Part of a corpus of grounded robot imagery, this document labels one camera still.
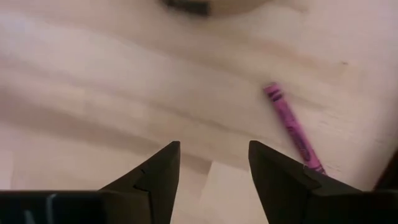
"wooden floor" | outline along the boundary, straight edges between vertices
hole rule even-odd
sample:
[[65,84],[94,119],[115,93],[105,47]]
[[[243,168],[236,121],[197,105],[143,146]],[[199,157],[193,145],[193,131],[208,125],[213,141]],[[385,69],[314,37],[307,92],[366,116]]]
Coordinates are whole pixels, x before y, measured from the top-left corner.
[[279,0],[201,20],[156,0],[0,0],[0,188],[98,189],[182,142],[173,223],[266,223],[249,140],[371,189],[398,146],[398,1]]

